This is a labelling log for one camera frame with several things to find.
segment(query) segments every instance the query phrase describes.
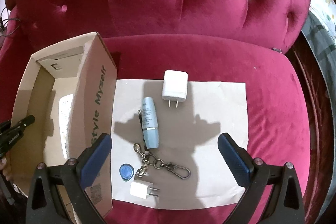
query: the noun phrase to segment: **metal key ring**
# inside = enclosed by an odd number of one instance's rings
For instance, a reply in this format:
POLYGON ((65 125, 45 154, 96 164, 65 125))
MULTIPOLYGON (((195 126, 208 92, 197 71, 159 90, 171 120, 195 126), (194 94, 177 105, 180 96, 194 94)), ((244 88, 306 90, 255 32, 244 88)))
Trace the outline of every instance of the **metal key ring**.
POLYGON ((162 159, 156 159, 156 160, 154 161, 154 163, 153 163, 153 166, 154 166, 156 169, 161 169, 162 167, 165 166, 165 164, 164 164, 164 162, 163 162, 162 159))

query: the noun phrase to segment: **white power adapter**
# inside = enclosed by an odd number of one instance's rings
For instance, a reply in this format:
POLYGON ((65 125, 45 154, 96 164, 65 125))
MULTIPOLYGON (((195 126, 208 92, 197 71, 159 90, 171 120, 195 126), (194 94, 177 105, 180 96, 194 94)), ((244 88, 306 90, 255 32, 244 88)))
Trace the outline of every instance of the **white power adapter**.
POLYGON ((131 182, 131 190, 129 193, 143 199, 148 198, 150 195, 158 197, 158 195, 153 194, 152 191, 160 191, 160 189, 153 188, 153 184, 150 182, 135 179, 131 182))
POLYGON ((184 102, 187 98, 188 74, 185 71, 166 70, 163 79, 162 99, 184 102))

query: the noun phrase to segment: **carabiner clip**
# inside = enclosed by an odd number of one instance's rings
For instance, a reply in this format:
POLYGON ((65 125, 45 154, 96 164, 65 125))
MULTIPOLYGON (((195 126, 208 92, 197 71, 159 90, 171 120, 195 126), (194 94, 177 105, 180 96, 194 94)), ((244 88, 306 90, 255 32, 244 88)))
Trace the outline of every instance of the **carabiner clip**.
POLYGON ((166 164, 165 167, 167 168, 169 172, 172 172, 174 175, 178 176, 180 179, 188 179, 191 175, 191 172, 187 167, 179 166, 179 165, 173 164, 172 162, 166 164), (186 170, 188 172, 188 175, 186 177, 181 176, 179 173, 175 171, 175 169, 177 168, 186 170))

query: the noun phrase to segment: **blue cylindrical container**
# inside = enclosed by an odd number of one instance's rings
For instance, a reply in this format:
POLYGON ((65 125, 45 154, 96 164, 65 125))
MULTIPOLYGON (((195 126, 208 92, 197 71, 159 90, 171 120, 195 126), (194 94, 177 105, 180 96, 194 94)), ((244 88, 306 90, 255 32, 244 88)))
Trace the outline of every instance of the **blue cylindrical container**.
POLYGON ((159 147, 159 129, 152 97, 142 100, 142 131, 147 148, 159 147))

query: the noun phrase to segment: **cardboard box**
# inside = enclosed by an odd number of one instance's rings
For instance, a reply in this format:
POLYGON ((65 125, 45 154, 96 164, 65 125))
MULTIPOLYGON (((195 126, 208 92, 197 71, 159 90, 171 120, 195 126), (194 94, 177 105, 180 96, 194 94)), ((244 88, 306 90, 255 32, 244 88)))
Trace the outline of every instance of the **cardboard box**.
MULTIPOLYGON (((12 125, 30 114, 35 123, 10 152, 14 183, 25 194, 38 163, 62 165, 78 158, 102 132, 110 134, 116 80, 113 59, 96 32, 31 56, 16 95, 12 125)), ((68 204, 64 187, 59 189, 68 204)), ((102 216, 111 210, 110 156, 86 192, 102 216)), ((67 209, 74 219, 70 204, 67 209)))

